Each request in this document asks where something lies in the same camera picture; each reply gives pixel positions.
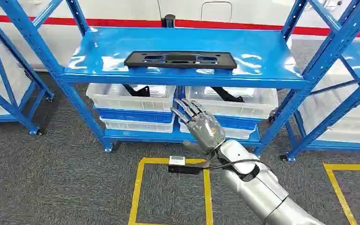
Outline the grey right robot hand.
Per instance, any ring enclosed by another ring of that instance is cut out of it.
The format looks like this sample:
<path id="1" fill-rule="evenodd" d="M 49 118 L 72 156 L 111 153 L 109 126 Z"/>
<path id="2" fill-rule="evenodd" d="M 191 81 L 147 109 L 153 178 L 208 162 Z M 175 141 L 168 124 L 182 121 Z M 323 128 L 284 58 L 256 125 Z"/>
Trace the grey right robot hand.
<path id="1" fill-rule="evenodd" d="M 210 154 L 226 141 L 225 131 L 218 120 L 200 103 L 187 98 L 176 98 L 174 101 L 182 111 L 174 107 L 171 107 L 171 111 L 179 117 L 197 140 L 203 154 Z"/>

